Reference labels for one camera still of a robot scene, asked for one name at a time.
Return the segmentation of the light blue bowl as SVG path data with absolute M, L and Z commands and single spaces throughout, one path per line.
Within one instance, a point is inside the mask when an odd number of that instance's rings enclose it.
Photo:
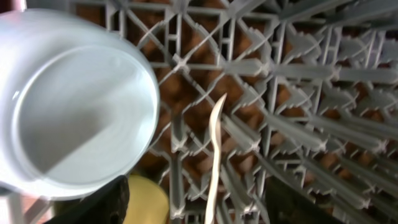
M 127 174 L 159 120 L 159 86 L 119 35 L 50 9 L 1 14 L 1 186 L 55 200 Z

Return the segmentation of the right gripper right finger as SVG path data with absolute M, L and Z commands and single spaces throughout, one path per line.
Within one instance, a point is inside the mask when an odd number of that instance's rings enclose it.
M 271 224 L 343 224 L 274 176 L 266 182 L 265 201 Z

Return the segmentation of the yellow plastic cup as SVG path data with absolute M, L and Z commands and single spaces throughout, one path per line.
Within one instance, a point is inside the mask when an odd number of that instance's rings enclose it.
M 155 182 L 130 175 L 129 203 L 124 224 L 165 224 L 169 219 L 169 197 Z

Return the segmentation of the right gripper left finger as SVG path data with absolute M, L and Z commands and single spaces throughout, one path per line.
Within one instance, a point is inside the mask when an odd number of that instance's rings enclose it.
M 123 224 L 129 196 L 128 178 L 120 175 L 45 224 Z

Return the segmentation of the white plastic spoon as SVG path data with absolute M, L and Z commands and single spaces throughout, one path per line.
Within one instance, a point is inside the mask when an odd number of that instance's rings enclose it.
M 213 224 L 216 198 L 218 192 L 218 181 L 220 178 L 220 164 L 221 164 L 221 115 L 223 105 L 225 103 L 227 93 L 225 93 L 214 105 L 209 120 L 209 135 L 213 146 L 213 165 L 211 168 L 211 179 L 209 184 L 208 200 L 205 210 L 204 224 Z

